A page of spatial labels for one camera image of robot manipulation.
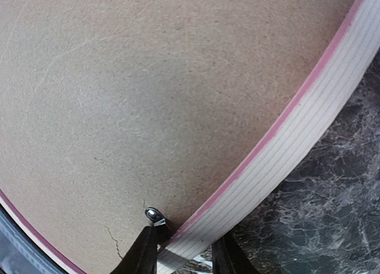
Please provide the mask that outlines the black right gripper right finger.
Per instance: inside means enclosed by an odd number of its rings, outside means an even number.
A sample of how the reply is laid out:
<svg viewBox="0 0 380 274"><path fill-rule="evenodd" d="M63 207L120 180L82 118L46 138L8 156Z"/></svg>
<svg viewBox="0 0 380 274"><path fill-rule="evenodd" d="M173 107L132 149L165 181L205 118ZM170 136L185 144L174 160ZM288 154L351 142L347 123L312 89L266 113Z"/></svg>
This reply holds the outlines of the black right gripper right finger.
<svg viewBox="0 0 380 274"><path fill-rule="evenodd" d="M225 234L211 246L214 274L254 274L255 268L232 234Z"/></svg>

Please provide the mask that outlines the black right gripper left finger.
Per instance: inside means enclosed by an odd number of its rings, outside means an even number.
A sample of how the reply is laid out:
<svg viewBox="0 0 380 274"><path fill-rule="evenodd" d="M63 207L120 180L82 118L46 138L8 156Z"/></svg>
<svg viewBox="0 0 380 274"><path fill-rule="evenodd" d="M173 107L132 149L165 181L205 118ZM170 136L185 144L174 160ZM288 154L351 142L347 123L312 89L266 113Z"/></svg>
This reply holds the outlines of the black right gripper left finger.
<svg viewBox="0 0 380 274"><path fill-rule="evenodd" d="M110 274L153 274L157 273L157 232L146 226L140 232L121 262Z"/></svg>

